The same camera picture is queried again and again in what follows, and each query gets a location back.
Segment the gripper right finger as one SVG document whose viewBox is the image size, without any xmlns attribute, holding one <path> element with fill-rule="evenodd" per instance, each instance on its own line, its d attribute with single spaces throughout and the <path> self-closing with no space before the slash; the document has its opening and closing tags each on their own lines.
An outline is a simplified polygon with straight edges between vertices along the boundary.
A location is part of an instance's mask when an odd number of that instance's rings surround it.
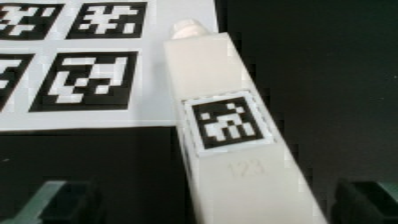
<svg viewBox="0 0 398 224">
<path fill-rule="evenodd" d="M 398 202 L 398 183 L 379 182 L 379 186 L 395 202 Z"/>
</svg>

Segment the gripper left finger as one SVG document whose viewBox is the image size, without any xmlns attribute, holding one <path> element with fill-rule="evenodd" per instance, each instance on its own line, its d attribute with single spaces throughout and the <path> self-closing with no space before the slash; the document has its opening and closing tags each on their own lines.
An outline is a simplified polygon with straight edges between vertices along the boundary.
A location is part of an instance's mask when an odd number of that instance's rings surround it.
<svg viewBox="0 0 398 224">
<path fill-rule="evenodd" d="M 65 181 L 45 182 L 17 216 L 6 220 L 6 224 L 43 224 L 42 214 L 65 185 Z"/>
</svg>

